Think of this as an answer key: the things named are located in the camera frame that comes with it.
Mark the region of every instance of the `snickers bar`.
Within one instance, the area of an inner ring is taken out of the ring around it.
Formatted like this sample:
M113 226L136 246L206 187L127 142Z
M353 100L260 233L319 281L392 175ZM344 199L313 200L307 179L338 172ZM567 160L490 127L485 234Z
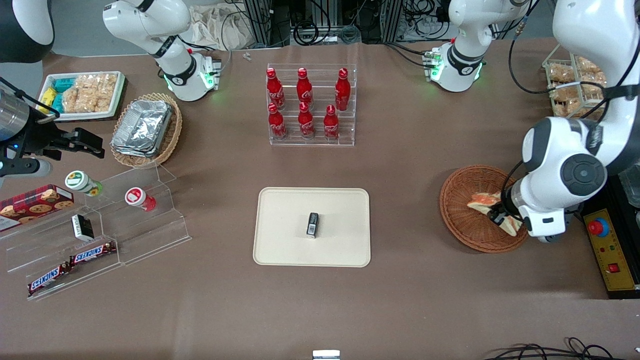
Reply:
M61 277L62 275L70 271L71 271L71 266L67 262L56 266L51 271L47 272L43 276L37 278L35 281L27 285L27 287L29 288L29 296L32 296L34 293L36 293L36 291L44 288L50 282L58 279L59 277Z
M69 264L71 264L71 266L76 266L78 263L81 263L83 261L93 260L104 254L109 254L116 251L118 251L118 249L116 249L116 242L109 241L108 243L104 243L98 247L94 247L93 249L83 251L80 254L71 255L69 257Z

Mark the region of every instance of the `small jar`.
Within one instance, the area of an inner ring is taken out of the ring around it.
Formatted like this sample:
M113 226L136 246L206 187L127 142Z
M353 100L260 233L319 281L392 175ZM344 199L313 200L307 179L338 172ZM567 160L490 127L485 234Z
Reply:
M65 185L71 190L84 193L87 196L98 196L102 192L102 184L80 170L71 171L65 178Z
M124 195L124 200L127 204L141 208L144 211L152 211L156 208L156 199L141 188L129 189Z

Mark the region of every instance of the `control panel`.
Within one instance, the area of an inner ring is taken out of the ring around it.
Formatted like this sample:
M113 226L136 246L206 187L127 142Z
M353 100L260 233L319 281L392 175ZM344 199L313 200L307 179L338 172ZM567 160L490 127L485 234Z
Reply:
M606 209L596 211L586 215L584 221L607 289L634 290L636 284L620 249L609 212Z

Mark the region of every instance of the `red button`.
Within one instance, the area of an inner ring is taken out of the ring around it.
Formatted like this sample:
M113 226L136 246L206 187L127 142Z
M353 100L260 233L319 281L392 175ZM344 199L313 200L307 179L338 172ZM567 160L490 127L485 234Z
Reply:
M617 263L609 264L609 272L620 272L620 267Z
M604 231L604 226L602 226L601 222L594 220L587 225L587 229L591 234L600 235Z

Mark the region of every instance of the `emergency stop button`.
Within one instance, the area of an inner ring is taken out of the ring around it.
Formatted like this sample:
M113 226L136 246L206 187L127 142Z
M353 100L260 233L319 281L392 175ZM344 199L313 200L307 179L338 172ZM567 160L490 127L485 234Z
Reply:
M603 218L596 218L587 225L589 232L599 238L603 238L609 234L609 223Z

